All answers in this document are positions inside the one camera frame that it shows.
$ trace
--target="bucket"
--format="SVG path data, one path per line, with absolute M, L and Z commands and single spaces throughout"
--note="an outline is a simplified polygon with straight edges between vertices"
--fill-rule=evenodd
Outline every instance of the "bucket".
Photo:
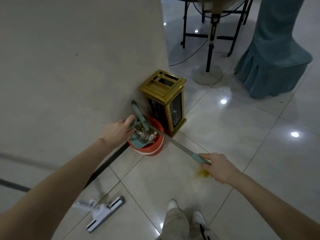
M 154 118 L 151 117 L 147 117 L 147 120 L 155 127 L 157 128 L 159 131 L 164 132 L 164 128 L 162 127 L 162 125 Z M 147 155 L 147 156 L 155 156 L 158 153 L 161 152 L 162 148 L 163 148 L 163 136 L 160 135 L 159 133 L 157 134 L 154 143 L 153 144 L 147 144 L 145 147 L 137 149 L 134 148 L 134 146 L 131 144 L 131 142 L 128 140 L 130 146 L 137 151 L 140 154 L 143 155 Z

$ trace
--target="beige pants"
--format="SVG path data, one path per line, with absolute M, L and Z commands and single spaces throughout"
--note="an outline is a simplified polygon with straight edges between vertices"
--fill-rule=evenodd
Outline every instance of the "beige pants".
M 184 213 L 173 208 L 165 216 L 162 234 L 156 240 L 218 240 L 210 229 L 205 229 L 200 224 L 191 224 Z

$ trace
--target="wall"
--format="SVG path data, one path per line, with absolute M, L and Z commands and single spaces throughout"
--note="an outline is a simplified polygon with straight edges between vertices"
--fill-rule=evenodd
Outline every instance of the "wall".
M 0 178 L 28 187 L 169 70 L 161 0 L 1 0 L 0 30 Z M 0 212 L 21 196 L 0 194 Z

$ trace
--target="white sneaker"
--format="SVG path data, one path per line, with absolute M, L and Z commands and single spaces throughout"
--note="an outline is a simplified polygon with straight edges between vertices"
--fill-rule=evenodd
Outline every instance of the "white sneaker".
M 194 211 L 192 214 L 192 223 L 201 224 L 205 229 L 207 228 L 205 219 L 198 211 Z
M 178 203 L 174 199 L 171 199 L 168 203 L 168 211 L 173 208 L 178 208 Z

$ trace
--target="electrical cord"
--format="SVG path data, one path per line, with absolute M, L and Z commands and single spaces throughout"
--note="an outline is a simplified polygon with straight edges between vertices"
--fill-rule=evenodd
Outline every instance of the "electrical cord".
M 189 56 L 187 59 L 185 59 L 184 61 L 182 61 L 182 62 L 185 62 L 186 60 L 188 60 L 189 58 L 191 58 L 195 53 L 197 53 L 204 45 L 205 45 L 205 43 L 207 42 L 208 40 L 206 40 L 204 43 L 203 43 L 203 45 L 201 45 L 201 47 L 200 48 L 198 48 L 198 50 L 196 51 L 196 52 L 194 52 L 191 56 Z M 170 67 L 172 67 L 172 66 L 175 66 L 175 65 L 178 65 L 178 64 L 181 64 L 182 62 L 179 62 L 179 63 L 177 63 L 177 64 L 174 64 L 174 65 L 169 65 Z

